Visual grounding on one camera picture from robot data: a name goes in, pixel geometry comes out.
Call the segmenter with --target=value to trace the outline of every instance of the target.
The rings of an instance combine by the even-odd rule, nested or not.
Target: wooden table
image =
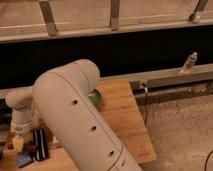
[[[101,81],[97,86],[103,98],[100,113],[138,163],[156,159],[147,129],[127,79]],[[15,153],[4,150],[0,171],[79,171],[63,148],[50,148],[50,158],[22,169],[15,166]]]

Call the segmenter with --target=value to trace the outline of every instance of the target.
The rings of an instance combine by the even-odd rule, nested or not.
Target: metal bar
[[[138,90],[145,84],[148,88],[171,86],[205,80],[213,80],[213,64],[196,65],[188,74],[180,74],[181,68],[149,71],[134,74],[124,74],[103,77],[103,80],[128,78],[132,89]]]
[[[113,31],[119,28],[120,0],[111,0],[110,26]]]
[[[138,25],[127,25],[119,26],[119,30],[112,31],[109,27],[91,28],[91,29],[79,29],[79,30],[66,30],[58,31],[56,36],[48,36],[46,32],[39,33],[29,33],[29,34],[11,34],[0,36],[0,44],[2,43],[13,43],[13,42],[26,42],[26,41],[36,41],[36,40],[50,40],[50,39],[61,39],[61,38],[71,38],[71,37],[82,37],[82,36],[97,36],[97,35],[108,35],[108,34],[118,34],[118,33],[129,33],[147,30],[157,30],[157,29],[170,29],[170,28],[184,28],[184,27],[195,27],[195,26],[205,26],[213,24],[212,19],[202,19],[200,23],[196,25],[189,23],[188,21],[174,21],[165,23],[149,23],[149,24],[138,24]]]
[[[49,36],[57,35],[57,28],[52,14],[49,0],[39,0],[39,5],[43,14],[44,22]]]
[[[202,16],[202,12],[204,11],[206,4],[208,3],[208,0],[199,0],[194,13],[190,16],[190,20],[194,23],[199,23],[201,16]]]
[[[172,86],[165,89],[149,90],[149,104],[166,102],[177,99],[186,99],[213,94],[213,82],[187,84],[184,86]],[[147,103],[144,90],[134,92],[138,105]]]

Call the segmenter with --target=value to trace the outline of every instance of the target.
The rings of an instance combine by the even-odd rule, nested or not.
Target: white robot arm
[[[47,71],[32,88],[35,107],[81,171],[141,171],[88,98],[99,79],[89,60]]]
[[[11,91],[7,94],[6,103],[13,109],[12,132],[25,134],[38,126],[38,120],[34,115],[32,86]]]

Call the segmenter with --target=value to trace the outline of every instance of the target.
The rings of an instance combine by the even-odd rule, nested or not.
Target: black object
[[[0,142],[0,160],[3,157],[4,144],[5,144],[5,142]]]
[[[28,152],[19,152],[16,155],[16,166],[22,168],[33,162],[30,154]]]
[[[0,125],[10,124],[12,118],[12,109],[7,106],[5,99],[0,99]]]
[[[148,109],[147,109],[147,103],[148,103],[148,94],[145,93],[145,104],[144,104],[144,107],[145,107],[145,111],[146,111],[146,116],[145,116],[145,119],[144,119],[144,124],[146,125],[147,124],[147,121],[148,121],[148,117],[149,117],[149,112],[148,112]]]
[[[196,65],[213,62],[213,26],[142,31],[0,44],[0,88],[32,85],[48,69],[87,58],[101,76],[182,67],[192,52]]]
[[[42,161],[48,158],[48,147],[44,129],[37,129],[33,132],[34,144],[37,146],[35,159]]]
[[[207,171],[208,161],[209,161],[209,158],[211,157],[212,154],[213,154],[213,150],[208,154],[208,156],[206,158],[204,171]]]

